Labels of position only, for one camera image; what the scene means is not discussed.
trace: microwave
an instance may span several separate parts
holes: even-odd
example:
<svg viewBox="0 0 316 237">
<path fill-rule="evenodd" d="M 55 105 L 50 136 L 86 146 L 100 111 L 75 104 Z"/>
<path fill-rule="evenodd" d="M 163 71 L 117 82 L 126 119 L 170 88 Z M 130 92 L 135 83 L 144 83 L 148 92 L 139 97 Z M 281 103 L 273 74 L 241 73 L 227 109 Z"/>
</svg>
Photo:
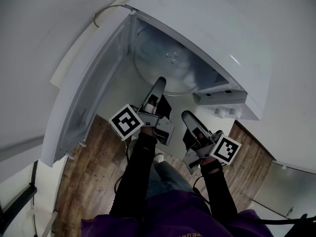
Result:
<svg viewBox="0 0 316 237">
<path fill-rule="evenodd" d="M 71 63 L 41 161 L 53 166 L 82 144 L 97 111 L 109 119 L 126 103 L 140 105 L 160 76 L 179 112 L 202 108 L 219 118 L 259 120 L 270 60 L 266 35 L 227 0 L 130 0 L 107 16 Z"/>
</svg>

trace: white wall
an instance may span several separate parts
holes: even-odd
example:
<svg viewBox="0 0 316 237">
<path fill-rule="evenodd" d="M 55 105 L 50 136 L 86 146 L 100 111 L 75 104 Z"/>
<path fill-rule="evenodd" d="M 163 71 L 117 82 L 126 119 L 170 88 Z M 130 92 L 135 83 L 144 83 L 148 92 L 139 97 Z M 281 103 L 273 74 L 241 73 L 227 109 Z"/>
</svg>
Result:
<svg viewBox="0 0 316 237">
<path fill-rule="evenodd" d="M 0 205 L 4 211 L 9 207 L 12 199 L 28 186 L 31 181 L 32 169 L 31 164 L 0 183 Z M 14 218 L 3 237 L 33 237 L 35 232 L 30 211 L 31 201 Z"/>
<path fill-rule="evenodd" d="M 255 201 L 289 218 L 300 218 L 307 213 L 316 215 L 316 175 L 272 164 L 268 176 Z"/>
<path fill-rule="evenodd" d="M 230 0 L 270 36 L 272 78 L 260 121 L 241 123 L 279 161 L 316 169 L 316 0 Z"/>
<path fill-rule="evenodd" d="M 114 0 L 0 0 L 0 149 L 43 136 L 49 83 L 92 15 Z"/>
</svg>

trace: white sneaker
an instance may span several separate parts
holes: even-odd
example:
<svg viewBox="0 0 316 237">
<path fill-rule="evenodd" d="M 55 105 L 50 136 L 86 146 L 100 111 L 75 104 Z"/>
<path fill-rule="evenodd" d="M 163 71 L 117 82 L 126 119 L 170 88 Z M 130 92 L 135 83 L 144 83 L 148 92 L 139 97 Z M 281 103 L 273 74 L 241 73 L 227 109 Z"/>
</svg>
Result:
<svg viewBox="0 0 316 237">
<path fill-rule="evenodd" d="M 163 161 L 163 155 L 162 153 L 158 153 L 155 155 L 154 160 L 157 162 L 162 162 Z"/>
</svg>

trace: hand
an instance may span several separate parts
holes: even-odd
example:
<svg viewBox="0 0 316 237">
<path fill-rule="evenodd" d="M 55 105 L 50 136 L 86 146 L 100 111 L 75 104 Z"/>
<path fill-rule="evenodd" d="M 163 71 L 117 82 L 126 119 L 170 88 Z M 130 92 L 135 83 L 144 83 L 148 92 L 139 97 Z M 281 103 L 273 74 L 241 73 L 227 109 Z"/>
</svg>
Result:
<svg viewBox="0 0 316 237">
<path fill-rule="evenodd" d="M 204 159 L 202 160 L 201 165 L 207 165 L 207 164 L 209 164 L 209 163 L 211 163 L 211 162 L 213 162 L 213 161 L 215 161 L 215 160 L 216 160 L 216 159 L 215 159 L 214 157 L 204 158 Z"/>
<path fill-rule="evenodd" d="M 140 132 L 156 138 L 156 135 L 154 134 L 154 129 L 152 126 L 142 126 L 140 128 Z"/>
</svg>

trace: black cable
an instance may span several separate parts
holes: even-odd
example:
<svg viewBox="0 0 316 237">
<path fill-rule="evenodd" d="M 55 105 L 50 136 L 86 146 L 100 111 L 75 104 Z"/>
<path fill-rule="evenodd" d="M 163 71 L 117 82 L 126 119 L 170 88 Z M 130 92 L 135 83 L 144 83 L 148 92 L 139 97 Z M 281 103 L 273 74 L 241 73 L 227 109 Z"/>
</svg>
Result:
<svg viewBox="0 0 316 237">
<path fill-rule="evenodd" d="M 33 184 L 33 185 L 35 185 L 35 178 L 36 178 L 36 171 L 37 171 L 37 168 L 38 168 L 38 160 L 36 161 L 36 162 L 34 162 L 34 164 L 33 164 L 33 169 L 32 169 L 32 176 L 31 176 L 31 183 Z M 34 201 L 35 201 L 35 199 L 34 199 L 34 197 L 35 196 L 33 196 L 33 199 L 32 199 L 32 201 L 33 201 L 33 209 L 34 209 L 34 207 L 35 207 L 35 203 L 34 203 Z M 34 222 L 34 232 L 35 232 L 35 237 L 37 237 L 38 236 L 38 232 L 37 232 L 37 228 L 36 228 L 36 222 L 35 222 L 35 213 L 33 214 L 33 222 Z"/>
<path fill-rule="evenodd" d="M 196 186 L 198 180 L 199 180 L 201 177 L 203 177 L 203 176 L 200 176 L 200 177 L 198 177 L 198 178 L 196 179 L 196 181 L 195 181 L 194 184 L 193 184 L 193 188 Z"/>
<path fill-rule="evenodd" d="M 126 156 L 126 160 L 127 160 L 127 164 L 129 163 L 129 157 L 128 157 L 128 144 L 126 142 L 126 140 L 124 140 L 125 142 L 125 156 Z M 117 193 L 117 185 L 120 181 L 120 179 L 122 179 L 123 175 L 120 176 L 120 178 L 118 178 L 118 180 L 116 181 L 116 183 L 114 184 L 114 193 L 116 194 Z"/>
<path fill-rule="evenodd" d="M 117 182 L 114 184 L 114 193 L 116 194 L 117 193 L 117 185 L 120 181 L 120 179 L 122 179 L 123 175 L 120 176 L 120 178 L 118 178 Z"/>
<path fill-rule="evenodd" d="M 0 223 L 3 222 L 3 211 L 2 211 L 2 208 L 1 208 L 1 204 L 0 204 Z"/>
<path fill-rule="evenodd" d="M 263 225 L 291 225 L 291 224 L 296 224 L 300 221 L 300 219 L 270 220 L 270 219 L 249 219 L 249 218 L 241 217 L 241 216 L 239 217 L 241 219 L 245 219 L 253 223 L 258 223 L 258 224 L 263 224 Z M 316 220 L 316 216 L 305 219 L 305 221 L 311 221 L 311 222 L 313 222 L 314 220 Z"/>
</svg>

